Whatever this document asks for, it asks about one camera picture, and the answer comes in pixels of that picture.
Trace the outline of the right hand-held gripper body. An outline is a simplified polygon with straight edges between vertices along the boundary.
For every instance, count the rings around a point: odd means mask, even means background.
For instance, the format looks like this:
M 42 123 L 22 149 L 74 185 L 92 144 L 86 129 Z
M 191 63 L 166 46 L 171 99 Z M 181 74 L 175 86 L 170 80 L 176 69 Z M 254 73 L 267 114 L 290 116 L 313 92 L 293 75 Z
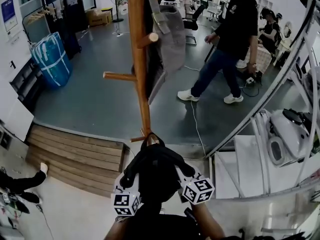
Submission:
M 211 199 L 215 187 L 212 181 L 201 174 L 199 169 L 191 165 L 195 170 L 194 176 L 185 176 L 182 170 L 175 166 L 180 180 L 178 194 L 182 203 L 189 202 L 192 205 L 205 203 Z

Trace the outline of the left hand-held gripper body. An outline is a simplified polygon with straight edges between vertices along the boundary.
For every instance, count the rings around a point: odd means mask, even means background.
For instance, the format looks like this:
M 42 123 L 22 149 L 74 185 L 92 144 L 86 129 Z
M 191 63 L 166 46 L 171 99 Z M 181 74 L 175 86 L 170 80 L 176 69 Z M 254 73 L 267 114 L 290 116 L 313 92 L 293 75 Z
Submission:
M 130 187 L 122 185 L 125 180 L 127 178 L 125 178 L 125 173 L 122 172 L 114 182 L 113 207 L 118 216 L 132 217 L 141 205 L 139 175 L 134 176 L 133 184 Z

